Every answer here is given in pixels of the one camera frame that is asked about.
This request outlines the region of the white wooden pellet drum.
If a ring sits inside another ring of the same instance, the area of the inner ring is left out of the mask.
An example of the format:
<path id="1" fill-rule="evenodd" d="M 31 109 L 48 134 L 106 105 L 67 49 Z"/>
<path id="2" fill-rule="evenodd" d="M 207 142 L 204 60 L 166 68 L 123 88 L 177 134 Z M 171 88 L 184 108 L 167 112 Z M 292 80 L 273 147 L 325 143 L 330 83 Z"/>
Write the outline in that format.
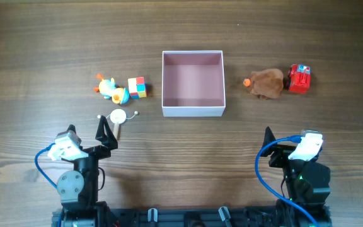
<path id="1" fill-rule="evenodd" d="M 128 117 L 124 110 L 118 108 L 113 110 L 108 116 L 106 116 L 106 119 L 114 124 L 113 135 L 115 136 L 116 140 L 118 140 L 120 125 L 123 124 L 126 120 L 133 119 L 137 115 L 139 115 L 139 112 L 134 111 L 133 116 Z"/>

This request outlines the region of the brown plush toy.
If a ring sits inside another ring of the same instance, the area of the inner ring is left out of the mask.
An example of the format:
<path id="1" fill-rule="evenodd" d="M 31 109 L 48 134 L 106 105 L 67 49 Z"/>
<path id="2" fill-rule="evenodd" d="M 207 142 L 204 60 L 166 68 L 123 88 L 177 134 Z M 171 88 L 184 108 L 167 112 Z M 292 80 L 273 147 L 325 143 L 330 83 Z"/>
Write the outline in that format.
<path id="1" fill-rule="evenodd" d="M 284 75 L 280 69 L 252 71 L 251 78 L 245 78 L 243 84 L 250 89 L 252 95 L 261 100 L 276 99 L 284 88 Z"/>

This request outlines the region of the yellow blue toy duck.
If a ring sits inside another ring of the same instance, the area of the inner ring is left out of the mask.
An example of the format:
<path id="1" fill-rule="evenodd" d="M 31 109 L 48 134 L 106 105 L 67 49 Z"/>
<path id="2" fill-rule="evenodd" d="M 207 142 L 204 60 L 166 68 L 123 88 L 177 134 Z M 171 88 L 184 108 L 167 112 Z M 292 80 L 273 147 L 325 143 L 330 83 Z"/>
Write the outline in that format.
<path id="1" fill-rule="evenodd" d="M 105 99 L 111 99 L 117 105 L 123 105 L 129 101 L 130 93 L 125 87 L 118 87 L 115 80 L 105 79 L 102 74 L 97 74 L 96 77 L 100 80 L 98 86 L 93 89 L 100 93 Z"/>

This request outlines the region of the colourful two-by-two puzzle cube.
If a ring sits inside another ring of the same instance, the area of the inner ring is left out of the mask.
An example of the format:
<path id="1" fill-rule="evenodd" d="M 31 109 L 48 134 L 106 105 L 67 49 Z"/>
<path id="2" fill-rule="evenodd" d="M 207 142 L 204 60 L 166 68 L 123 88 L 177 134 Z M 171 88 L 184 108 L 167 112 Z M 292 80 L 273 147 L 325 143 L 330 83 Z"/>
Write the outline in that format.
<path id="1" fill-rule="evenodd" d="M 128 89 L 130 97 L 133 99 L 147 97 L 147 88 L 144 77 L 129 78 Z"/>

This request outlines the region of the red toy robot car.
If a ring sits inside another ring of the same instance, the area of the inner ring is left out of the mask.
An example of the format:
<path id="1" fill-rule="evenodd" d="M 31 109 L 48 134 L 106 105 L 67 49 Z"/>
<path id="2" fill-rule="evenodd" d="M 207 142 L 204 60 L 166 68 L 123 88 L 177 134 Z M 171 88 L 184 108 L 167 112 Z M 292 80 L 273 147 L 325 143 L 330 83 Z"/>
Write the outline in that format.
<path id="1" fill-rule="evenodd" d="M 288 72 L 287 88 L 294 93 L 306 94 L 311 83 L 311 68 L 302 64 L 293 64 Z"/>

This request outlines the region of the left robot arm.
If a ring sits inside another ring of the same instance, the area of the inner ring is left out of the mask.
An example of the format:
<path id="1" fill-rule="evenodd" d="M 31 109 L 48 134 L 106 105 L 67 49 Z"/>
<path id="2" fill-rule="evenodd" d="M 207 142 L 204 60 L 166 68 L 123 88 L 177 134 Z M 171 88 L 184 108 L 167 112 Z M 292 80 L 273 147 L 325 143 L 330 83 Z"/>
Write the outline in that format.
<path id="1" fill-rule="evenodd" d="M 118 148 L 107 119 L 102 116 L 95 139 L 100 145 L 83 148 L 74 125 L 61 132 L 55 139 L 58 157 L 74 165 L 73 170 L 63 173 L 57 181 L 57 191 L 62 204 L 60 226 L 119 226 L 120 221 L 106 202 L 98 201 L 98 183 L 101 168 L 98 162 L 111 157 Z"/>

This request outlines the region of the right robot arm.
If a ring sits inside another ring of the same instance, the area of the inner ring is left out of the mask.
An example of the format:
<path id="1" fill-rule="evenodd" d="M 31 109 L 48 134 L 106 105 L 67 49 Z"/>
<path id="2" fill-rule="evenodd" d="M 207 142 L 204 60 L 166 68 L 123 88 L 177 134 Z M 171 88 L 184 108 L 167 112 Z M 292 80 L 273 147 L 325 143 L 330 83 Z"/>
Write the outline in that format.
<path id="1" fill-rule="evenodd" d="M 330 169 L 318 163 L 323 135 L 303 130 L 300 135 L 276 139 L 271 128 L 265 129 L 262 148 L 255 158 L 255 173 L 260 183 L 278 198 L 272 226 L 331 226 L 329 207 Z M 287 187 L 286 197 L 271 188 L 259 171 L 261 157 L 269 157 L 268 165 L 283 171 L 281 186 Z"/>

